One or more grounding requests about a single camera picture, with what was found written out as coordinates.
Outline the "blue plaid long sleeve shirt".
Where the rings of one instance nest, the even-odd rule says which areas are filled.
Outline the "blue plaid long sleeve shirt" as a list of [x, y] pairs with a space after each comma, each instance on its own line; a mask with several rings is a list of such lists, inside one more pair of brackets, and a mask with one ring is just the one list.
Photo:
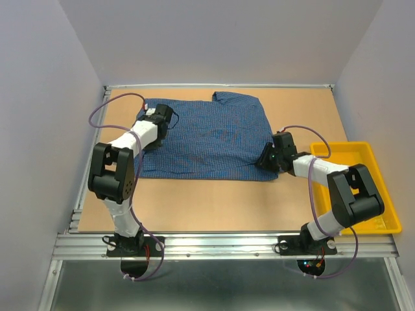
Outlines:
[[272, 181], [277, 173], [257, 168], [272, 128], [259, 99], [216, 91], [210, 101], [148, 98], [150, 108], [166, 104], [175, 114], [162, 145], [134, 160], [140, 177]]

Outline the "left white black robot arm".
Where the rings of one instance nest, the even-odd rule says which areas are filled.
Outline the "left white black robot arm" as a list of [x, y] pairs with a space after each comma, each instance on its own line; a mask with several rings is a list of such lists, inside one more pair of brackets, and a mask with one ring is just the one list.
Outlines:
[[109, 257], [135, 257], [148, 250], [132, 207], [139, 171], [134, 160], [143, 156], [145, 148], [161, 146], [174, 114], [165, 104], [145, 108], [122, 136], [93, 148], [88, 189], [104, 202], [113, 220], [114, 234], [102, 239]]

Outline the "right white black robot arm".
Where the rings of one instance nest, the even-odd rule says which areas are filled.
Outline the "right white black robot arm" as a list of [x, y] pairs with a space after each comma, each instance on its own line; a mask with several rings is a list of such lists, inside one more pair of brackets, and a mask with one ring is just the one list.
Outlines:
[[269, 172], [306, 178], [309, 186], [318, 183], [329, 191], [330, 210], [321, 216], [314, 215], [299, 234], [280, 240], [277, 247], [281, 255], [314, 255], [320, 251], [335, 254], [336, 247], [328, 245], [335, 235], [385, 211], [383, 199], [365, 165], [338, 165], [309, 152], [298, 152], [289, 132], [273, 135], [255, 165]]

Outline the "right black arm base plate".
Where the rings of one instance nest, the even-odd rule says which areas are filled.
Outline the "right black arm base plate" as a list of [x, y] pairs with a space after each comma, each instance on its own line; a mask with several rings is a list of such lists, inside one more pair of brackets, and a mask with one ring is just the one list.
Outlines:
[[336, 255], [337, 248], [330, 248], [328, 242], [333, 239], [323, 239], [320, 241], [304, 241], [299, 235], [279, 236], [274, 245], [274, 252], [281, 256], [306, 256], [306, 255]]

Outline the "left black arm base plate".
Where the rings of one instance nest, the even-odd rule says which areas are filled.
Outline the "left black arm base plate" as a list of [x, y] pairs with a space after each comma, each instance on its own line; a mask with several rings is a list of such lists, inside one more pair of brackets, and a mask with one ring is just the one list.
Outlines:
[[104, 236], [102, 241], [106, 245], [106, 256], [121, 257], [151, 257], [161, 256], [161, 246], [150, 236], [126, 238], [119, 235]]

